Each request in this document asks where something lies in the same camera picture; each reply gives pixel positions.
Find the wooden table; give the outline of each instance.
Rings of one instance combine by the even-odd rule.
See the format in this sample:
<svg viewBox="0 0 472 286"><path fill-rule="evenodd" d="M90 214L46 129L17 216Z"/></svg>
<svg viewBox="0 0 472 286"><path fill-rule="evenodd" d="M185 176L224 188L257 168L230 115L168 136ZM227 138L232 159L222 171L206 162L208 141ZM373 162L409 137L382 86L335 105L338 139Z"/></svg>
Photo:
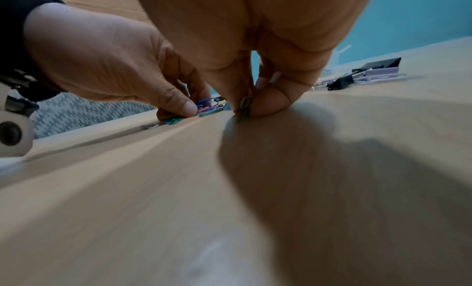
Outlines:
<svg viewBox="0 0 472 286"><path fill-rule="evenodd" d="M472 38L395 56L424 77L38 141L0 170L0 285L471 285Z"/></svg>

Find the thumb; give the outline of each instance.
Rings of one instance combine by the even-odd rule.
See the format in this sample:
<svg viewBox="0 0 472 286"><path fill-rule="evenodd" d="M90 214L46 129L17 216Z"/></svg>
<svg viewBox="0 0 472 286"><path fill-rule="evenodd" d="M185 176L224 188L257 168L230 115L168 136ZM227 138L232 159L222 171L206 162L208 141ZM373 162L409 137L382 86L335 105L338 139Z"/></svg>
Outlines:
<svg viewBox="0 0 472 286"><path fill-rule="evenodd" d="M165 109L183 117L197 114L197 106L185 94L158 73L136 89L136 96L151 106Z"/></svg>

